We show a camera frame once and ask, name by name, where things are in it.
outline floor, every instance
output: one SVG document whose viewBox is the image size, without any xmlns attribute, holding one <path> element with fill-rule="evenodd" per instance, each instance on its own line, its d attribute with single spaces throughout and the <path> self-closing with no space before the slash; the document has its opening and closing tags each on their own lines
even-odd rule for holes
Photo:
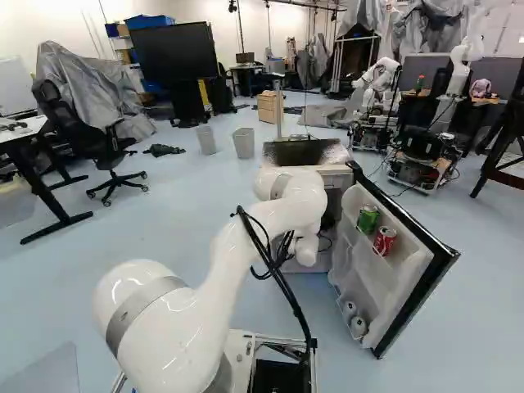
<svg viewBox="0 0 524 393">
<path fill-rule="evenodd" d="M 307 96 L 308 104 L 325 101 Z M 286 106 L 303 103 L 302 94 L 287 94 Z M 284 134 L 304 132 L 296 120 L 286 115 Z M 260 123 L 251 108 L 213 118 L 210 125 L 220 148 L 213 156 L 199 154 L 194 129 L 172 129 L 169 123 L 159 123 L 159 133 L 137 145 L 139 151 L 153 142 L 187 149 L 186 154 L 158 159 L 138 154 L 119 165 L 122 174 L 146 170 L 148 193 L 120 189 L 113 205 L 104 208 L 84 190 L 105 181 L 106 174 L 84 162 L 71 172 L 89 179 L 55 195 L 71 214 L 94 210 L 92 219 L 20 246 L 24 235 L 53 222 L 39 201 L 30 219 L 0 229 L 0 381 L 72 341 L 82 393 L 109 391 L 117 365 L 91 315 L 91 294 L 100 277 L 120 262 L 142 257 L 166 264 L 191 286 L 203 280 L 210 240 L 237 204 L 255 202 L 251 186 L 260 146 L 276 135 L 275 127 Z M 241 126 L 255 128 L 255 160 L 235 156 L 230 134 Z M 346 141 L 342 130 L 309 131 L 318 138 Z M 373 153 L 355 153 L 355 158 L 367 174 L 380 164 Z M 475 156 L 462 161 L 460 179 L 434 196 L 408 191 L 396 198 L 463 255 L 383 360 L 351 342 L 324 275 L 290 278 L 318 338 L 320 391 L 482 393 L 524 385 L 523 194 L 488 182 L 471 199 L 481 162 Z M 54 174 L 45 178 L 49 183 L 56 179 Z M 386 192 L 402 190 L 388 183 L 382 170 L 373 180 Z M 272 312 L 262 314 L 268 303 Z M 240 293 L 232 327 L 300 337 L 299 324 L 276 285 L 252 277 Z"/>
</svg>

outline humanoid robot arm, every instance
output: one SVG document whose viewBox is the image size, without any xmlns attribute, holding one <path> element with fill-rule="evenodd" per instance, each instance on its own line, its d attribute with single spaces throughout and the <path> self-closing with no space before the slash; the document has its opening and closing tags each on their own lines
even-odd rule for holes
<svg viewBox="0 0 524 393">
<path fill-rule="evenodd" d="M 360 79 L 354 81 L 354 88 L 372 88 L 375 91 L 381 92 L 390 87 L 391 80 L 400 63 L 394 61 L 389 57 L 383 57 L 371 66 L 369 70 L 364 72 Z"/>
<path fill-rule="evenodd" d="M 307 169 L 263 168 L 255 192 L 262 202 L 247 213 L 270 239 L 300 229 L 297 257 L 314 262 L 316 248 L 313 259 L 310 251 L 318 247 L 316 233 L 328 203 L 321 176 Z M 150 260 L 129 261 L 102 278 L 93 295 L 97 328 L 140 393 L 202 393 L 212 383 L 238 291 L 257 255 L 235 216 L 212 242 L 210 271 L 195 290 Z"/>
</svg>

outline gray trash bin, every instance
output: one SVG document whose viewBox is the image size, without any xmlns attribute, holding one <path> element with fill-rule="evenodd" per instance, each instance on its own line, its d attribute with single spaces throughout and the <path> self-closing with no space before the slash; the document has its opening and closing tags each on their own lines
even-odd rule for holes
<svg viewBox="0 0 524 393">
<path fill-rule="evenodd" d="M 238 158 L 253 158 L 255 156 L 255 130 L 242 127 L 233 134 L 233 143 Z"/>
<path fill-rule="evenodd" d="M 213 130 L 209 125 L 201 125 L 196 129 L 196 136 L 200 143 L 200 152 L 204 156 L 210 156 L 216 153 L 215 137 L 213 136 Z"/>
</svg>

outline blue box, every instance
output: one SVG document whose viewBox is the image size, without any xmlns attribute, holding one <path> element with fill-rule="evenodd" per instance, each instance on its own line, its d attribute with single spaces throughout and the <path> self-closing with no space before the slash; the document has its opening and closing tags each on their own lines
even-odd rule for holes
<svg viewBox="0 0 524 393">
<path fill-rule="evenodd" d="M 147 15 L 138 15 L 133 18 L 125 20 L 125 24 L 128 26 L 128 29 L 144 29 L 146 27 L 159 27 L 159 26 L 170 26 L 174 25 L 174 19 L 169 18 L 166 15 L 158 16 L 147 16 Z"/>
<path fill-rule="evenodd" d="M 148 93 L 153 94 L 162 94 L 165 92 L 165 90 L 155 82 L 150 82 L 148 80 L 142 79 L 142 86 L 144 87 L 144 90 Z"/>
<path fill-rule="evenodd" d="M 107 37 L 118 37 L 120 34 L 118 33 L 118 23 L 106 23 L 106 33 Z"/>
</svg>

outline fridge door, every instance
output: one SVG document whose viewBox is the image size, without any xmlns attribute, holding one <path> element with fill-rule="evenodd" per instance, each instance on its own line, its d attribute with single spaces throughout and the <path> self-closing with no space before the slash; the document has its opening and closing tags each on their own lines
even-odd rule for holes
<svg viewBox="0 0 524 393">
<path fill-rule="evenodd" d="M 354 161 L 348 163 L 355 184 L 342 197 L 343 214 L 337 227 L 329 280 L 337 289 L 338 305 L 356 305 L 368 325 L 354 337 L 380 359 L 402 333 L 420 306 L 460 254 L 429 233 L 414 217 L 368 180 Z M 357 220 L 364 204 L 380 212 L 377 228 L 397 232 L 391 253 L 374 249 L 376 231 L 359 231 Z"/>
</svg>

